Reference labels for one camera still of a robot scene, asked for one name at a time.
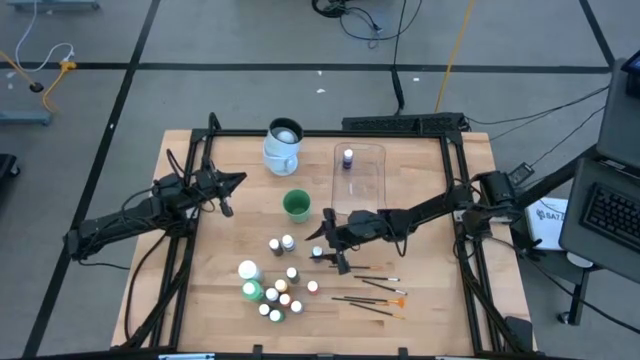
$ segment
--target wooden tabletop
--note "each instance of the wooden tabletop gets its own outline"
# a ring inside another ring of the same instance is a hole
[[[154,178],[171,170],[165,157],[170,148],[184,161],[190,131],[167,131],[164,135]],[[180,336],[180,351],[251,352],[262,344],[266,353],[340,353],[397,354],[407,347],[412,355],[472,355],[467,311],[457,260],[452,254],[454,232],[450,216],[421,226],[409,238],[407,255],[400,258],[393,244],[376,241],[357,251],[348,251],[352,265],[382,265],[383,271],[358,271],[339,276],[328,263],[308,259],[311,247],[327,249],[324,238],[305,242],[322,220],[322,209],[331,207],[334,148],[340,143],[374,144],[386,152],[385,187],[388,208],[407,208],[445,190],[445,177],[439,142],[432,139],[397,138],[312,138],[302,141],[300,165],[288,177],[273,175],[262,162],[261,137],[217,137],[213,161],[224,172],[247,173],[230,202],[235,215],[225,218],[219,211],[202,213],[195,257],[189,281],[185,316]],[[494,169],[486,134],[465,133],[464,148],[471,175]],[[452,156],[455,150],[451,147]],[[457,162],[452,158],[454,172]],[[293,188],[311,195],[311,218],[293,224],[284,213],[282,198]],[[506,226],[494,225],[494,236],[510,240]],[[267,243],[290,234],[296,250],[275,257]],[[132,268],[161,235],[159,231],[138,239]],[[135,284],[131,308],[132,331],[140,325],[155,304],[164,268],[165,240],[143,265]],[[529,311],[520,273],[512,250],[496,242],[484,243],[494,303],[503,316],[529,320]],[[287,267],[294,266],[302,281],[291,290],[292,297],[305,305],[303,314],[287,312],[282,323],[272,323],[258,314],[258,305],[241,294],[243,281],[237,268],[243,260],[253,260],[266,274],[268,286],[284,278]],[[332,296],[371,296],[395,298],[383,289],[362,283],[353,274],[383,275],[401,278],[392,286],[409,293],[404,309],[388,310],[406,320],[391,318],[332,301]],[[317,296],[304,288],[309,280],[320,285]],[[113,344],[124,342],[123,314],[125,292],[116,325]],[[165,315],[162,343],[168,341],[173,305]],[[481,324],[484,313],[479,311]],[[483,343],[488,349],[487,331],[482,327]]]

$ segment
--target gray floor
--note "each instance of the gray floor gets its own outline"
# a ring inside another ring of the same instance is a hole
[[[400,2],[355,0],[394,32]],[[591,0],[614,55],[640,48],[634,0]],[[79,62],[127,62],[150,0],[102,1],[99,12],[43,13],[22,52],[39,61],[53,44],[70,41]],[[0,4],[0,49],[13,48],[30,20]],[[410,0],[408,13],[417,1]],[[425,0],[400,41],[398,62],[444,64],[462,21],[465,0]],[[345,25],[365,31],[347,19]],[[63,55],[56,54],[55,60]],[[374,50],[345,36],[335,20],[322,18],[302,0],[162,0],[143,62],[197,63],[389,63],[393,42]],[[484,0],[476,4],[456,63],[467,65],[579,65],[606,62],[577,0]],[[40,99],[16,77],[0,76],[0,107],[39,109]],[[45,85],[56,71],[34,77]],[[82,70],[66,77],[53,95],[62,109],[49,127],[0,127],[0,152],[20,158],[23,173],[0,209],[0,357],[19,356],[42,301],[95,152],[120,88],[123,71]],[[405,113],[432,112],[442,73],[401,73]],[[115,129],[88,216],[120,205],[149,184],[163,131],[201,127],[215,111],[225,128],[264,128],[288,116],[307,129],[336,129],[344,116],[395,111],[386,72],[138,71]],[[608,82],[608,75],[454,73],[442,109],[495,121],[537,112],[578,98]],[[602,106],[601,94],[496,140],[499,169],[531,162]],[[591,145],[599,120],[590,122],[536,166],[544,175]],[[511,126],[474,126],[499,134]],[[568,187],[555,192],[566,197]],[[105,248],[97,259],[131,260],[133,242]],[[631,358],[640,343],[630,332],[585,310],[580,327],[555,321],[569,298],[542,276],[521,266],[539,347],[548,354],[589,359]],[[40,354],[106,349],[120,306],[126,274],[72,264]],[[592,277],[588,300],[640,324],[640,287],[607,271]]]

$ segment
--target paint bottle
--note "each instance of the paint bottle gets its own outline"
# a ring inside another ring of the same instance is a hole
[[[251,260],[245,260],[238,266],[238,275],[245,280],[255,280],[259,283],[262,282],[262,271],[258,268],[258,265]]]
[[[282,237],[282,247],[284,251],[293,251],[296,248],[296,242],[293,240],[291,235],[285,235]]]
[[[292,284],[297,284],[300,282],[300,274],[296,268],[288,268],[287,269],[287,279]]]
[[[267,304],[262,304],[262,305],[258,306],[258,312],[262,316],[269,316],[269,313],[271,312],[271,306],[269,306]]]
[[[283,322],[284,321],[284,312],[280,310],[271,310],[269,313],[269,319],[273,322]]]
[[[282,250],[282,246],[280,246],[280,241],[278,239],[271,239],[269,241],[269,249],[275,256],[282,256],[284,254],[284,250]]]
[[[284,307],[291,306],[291,296],[289,296],[289,294],[280,295],[280,305]]]
[[[257,281],[249,280],[242,285],[242,294],[249,301],[260,301],[264,296],[264,291]]]
[[[351,169],[351,165],[353,164],[353,150],[347,149],[344,151],[342,156],[342,168],[343,169]]]
[[[314,256],[314,257],[322,256],[322,253],[323,253],[323,251],[322,251],[322,248],[320,246],[314,246],[311,249],[311,256]],[[313,261],[317,262],[317,263],[322,262],[322,260],[323,259],[313,259]]]
[[[264,296],[271,302],[278,302],[280,293],[274,288],[268,288],[267,291],[264,292]]]
[[[307,290],[309,290],[311,295],[316,295],[318,293],[318,283],[313,280],[309,281],[307,283]]]
[[[287,285],[287,282],[282,280],[282,279],[278,279],[276,280],[276,290],[278,290],[278,292],[280,294],[287,292],[287,290],[289,290],[289,285]]]
[[[302,314],[302,312],[304,311],[302,303],[300,301],[298,301],[298,300],[292,302],[291,303],[291,311],[293,311],[296,314]]]

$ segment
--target white mug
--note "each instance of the white mug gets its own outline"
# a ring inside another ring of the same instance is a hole
[[[302,127],[297,122],[287,118],[273,120],[262,148],[264,164],[276,175],[291,175],[298,167],[302,138]]]

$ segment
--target keyboard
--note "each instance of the keyboard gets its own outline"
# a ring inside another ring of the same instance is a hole
[[[471,130],[462,113],[344,118],[342,129],[414,132],[419,135]]]
[[[581,225],[640,252],[640,200],[594,183]]]

